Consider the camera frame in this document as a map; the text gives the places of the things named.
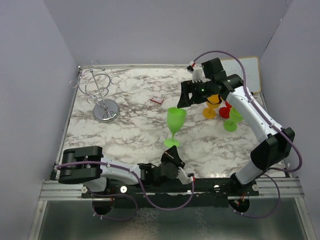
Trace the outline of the green wine glass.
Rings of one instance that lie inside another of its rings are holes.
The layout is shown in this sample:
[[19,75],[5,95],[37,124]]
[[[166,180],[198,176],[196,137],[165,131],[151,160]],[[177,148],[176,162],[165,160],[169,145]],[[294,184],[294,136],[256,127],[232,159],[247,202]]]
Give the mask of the green wine glass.
[[243,120],[244,118],[242,115],[234,107],[232,107],[229,112],[229,118],[225,120],[223,127],[227,132],[235,132],[238,128],[238,123],[242,122]]
[[180,131],[186,120],[187,112],[183,108],[170,107],[167,110],[166,123],[171,132],[171,137],[164,140],[164,145],[168,148],[178,147],[180,142],[175,139],[175,134]]

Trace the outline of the orange wine glass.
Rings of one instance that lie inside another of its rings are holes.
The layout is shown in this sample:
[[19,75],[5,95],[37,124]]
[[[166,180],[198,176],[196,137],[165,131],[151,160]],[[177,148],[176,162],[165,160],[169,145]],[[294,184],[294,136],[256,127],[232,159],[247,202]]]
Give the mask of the orange wine glass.
[[216,94],[207,98],[206,105],[207,107],[202,111],[202,115],[206,119],[214,119],[217,115],[216,109],[221,105],[222,99]]

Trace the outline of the red wine glass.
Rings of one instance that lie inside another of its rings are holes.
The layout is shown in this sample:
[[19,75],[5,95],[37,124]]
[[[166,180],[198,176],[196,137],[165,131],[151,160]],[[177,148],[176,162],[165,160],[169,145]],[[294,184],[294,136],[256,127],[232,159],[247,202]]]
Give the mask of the red wine glass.
[[225,101],[224,103],[225,103],[225,106],[219,109],[219,115],[223,119],[229,119],[232,106],[227,101]]

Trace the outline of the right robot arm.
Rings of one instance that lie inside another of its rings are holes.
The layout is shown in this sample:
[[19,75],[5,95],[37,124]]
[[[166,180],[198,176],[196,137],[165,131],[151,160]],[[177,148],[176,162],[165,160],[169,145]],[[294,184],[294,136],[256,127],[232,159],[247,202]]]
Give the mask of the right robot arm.
[[201,64],[207,79],[181,82],[181,95],[177,107],[188,108],[202,104],[212,95],[228,102],[253,131],[258,146],[250,153],[250,161],[231,175],[229,189],[240,196],[248,184],[266,173],[273,165],[289,156],[295,138],[292,128],[283,128],[254,99],[244,80],[237,74],[227,75],[217,57]]

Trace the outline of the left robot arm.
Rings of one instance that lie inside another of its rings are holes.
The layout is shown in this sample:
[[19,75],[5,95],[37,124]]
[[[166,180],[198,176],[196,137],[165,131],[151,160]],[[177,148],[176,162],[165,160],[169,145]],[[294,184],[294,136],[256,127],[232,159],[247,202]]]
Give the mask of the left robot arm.
[[61,184],[83,184],[97,196],[106,197],[111,190],[107,180],[120,181],[126,185],[159,187],[179,180],[190,184],[193,177],[184,171],[185,163],[178,155],[177,147],[164,151],[158,166],[151,163],[122,163],[103,155],[100,146],[69,148],[63,151],[62,162],[56,166],[60,171]]

